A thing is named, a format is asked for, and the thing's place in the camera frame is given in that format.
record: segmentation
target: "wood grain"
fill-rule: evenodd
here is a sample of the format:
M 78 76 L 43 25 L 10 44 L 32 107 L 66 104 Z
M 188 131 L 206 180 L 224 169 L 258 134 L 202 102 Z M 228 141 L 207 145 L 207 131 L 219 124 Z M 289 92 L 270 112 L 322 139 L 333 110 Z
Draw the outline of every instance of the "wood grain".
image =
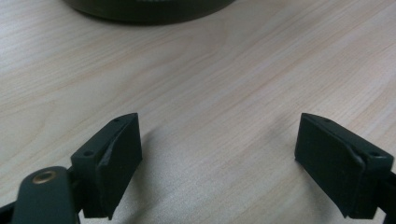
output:
M 143 157 L 111 223 L 344 219 L 294 161 L 302 112 L 396 155 L 394 0 L 237 0 L 133 26 L 0 1 L 0 204 L 137 112 Z M 82 220 L 83 223 L 109 223 Z

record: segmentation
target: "light wood tabletop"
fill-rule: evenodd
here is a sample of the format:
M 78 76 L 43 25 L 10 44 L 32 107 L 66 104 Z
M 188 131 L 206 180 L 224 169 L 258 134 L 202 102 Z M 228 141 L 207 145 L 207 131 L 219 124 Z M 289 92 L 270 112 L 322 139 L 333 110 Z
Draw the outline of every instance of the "light wood tabletop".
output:
M 381 223 L 380 210 L 344 219 L 294 148 L 306 112 L 396 155 L 395 12 L 394 0 L 237 0 L 135 26 L 2 0 L 0 205 L 137 112 L 143 161 L 113 220 L 82 223 Z

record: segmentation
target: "black round object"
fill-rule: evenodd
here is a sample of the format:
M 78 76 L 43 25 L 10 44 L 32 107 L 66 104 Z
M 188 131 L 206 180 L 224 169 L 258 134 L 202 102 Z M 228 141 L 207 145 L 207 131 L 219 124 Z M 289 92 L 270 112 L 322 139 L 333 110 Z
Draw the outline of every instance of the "black round object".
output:
M 229 5 L 233 0 L 64 0 L 71 7 L 113 21 L 157 24 L 188 21 Z

